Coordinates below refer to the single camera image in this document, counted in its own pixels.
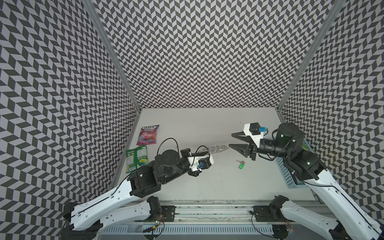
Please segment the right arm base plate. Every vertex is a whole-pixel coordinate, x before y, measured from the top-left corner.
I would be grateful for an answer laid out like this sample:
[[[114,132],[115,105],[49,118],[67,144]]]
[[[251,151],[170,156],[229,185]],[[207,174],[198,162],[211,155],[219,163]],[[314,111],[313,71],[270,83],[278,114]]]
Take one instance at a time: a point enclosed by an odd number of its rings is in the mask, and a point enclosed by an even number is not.
[[[257,222],[287,222],[280,209],[271,206],[253,206],[253,213]]]

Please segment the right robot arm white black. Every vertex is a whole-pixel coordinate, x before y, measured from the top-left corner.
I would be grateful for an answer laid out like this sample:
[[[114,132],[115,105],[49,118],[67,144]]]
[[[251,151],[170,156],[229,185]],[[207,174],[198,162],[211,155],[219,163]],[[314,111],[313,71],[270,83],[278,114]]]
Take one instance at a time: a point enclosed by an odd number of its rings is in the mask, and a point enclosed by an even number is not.
[[[243,131],[232,137],[244,141],[230,144],[244,157],[273,161],[282,158],[293,176],[308,186],[332,211],[328,218],[305,209],[284,196],[276,196],[270,209],[281,217],[298,223],[327,240],[382,240],[384,227],[370,217],[338,184],[325,163],[311,151],[303,149],[304,132],[293,123],[282,123],[273,131],[272,139],[265,137],[259,123],[246,124]]]

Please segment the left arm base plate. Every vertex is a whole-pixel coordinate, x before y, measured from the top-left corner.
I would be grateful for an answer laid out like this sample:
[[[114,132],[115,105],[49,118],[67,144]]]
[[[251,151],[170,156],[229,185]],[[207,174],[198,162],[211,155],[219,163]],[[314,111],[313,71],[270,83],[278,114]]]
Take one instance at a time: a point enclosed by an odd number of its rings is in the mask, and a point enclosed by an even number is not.
[[[137,220],[136,222],[173,222],[175,219],[175,206],[162,206],[161,209],[155,208],[150,210],[150,216],[144,220]]]

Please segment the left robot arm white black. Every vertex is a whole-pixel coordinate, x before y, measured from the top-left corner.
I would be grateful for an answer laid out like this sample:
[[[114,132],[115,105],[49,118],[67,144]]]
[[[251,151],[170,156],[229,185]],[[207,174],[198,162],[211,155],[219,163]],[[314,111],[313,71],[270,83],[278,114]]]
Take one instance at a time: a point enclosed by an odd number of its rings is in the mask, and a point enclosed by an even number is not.
[[[104,230],[123,223],[160,221],[164,211],[153,194],[184,174],[199,176],[213,163],[209,152],[166,150],[99,197],[82,204],[66,204],[63,209],[66,221],[60,238],[92,240]]]

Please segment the key with green tag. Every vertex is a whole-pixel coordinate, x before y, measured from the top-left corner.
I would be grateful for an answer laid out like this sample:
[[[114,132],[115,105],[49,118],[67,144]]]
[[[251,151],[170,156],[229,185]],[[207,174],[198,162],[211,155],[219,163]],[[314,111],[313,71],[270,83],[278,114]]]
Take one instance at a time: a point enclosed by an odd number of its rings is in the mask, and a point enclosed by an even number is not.
[[[242,169],[244,168],[244,166],[245,166],[245,162],[244,162],[244,161],[239,161],[239,160],[237,160],[237,162],[239,162],[239,166],[238,166],[238,168],[239,168],[240,170],[242,170]]]

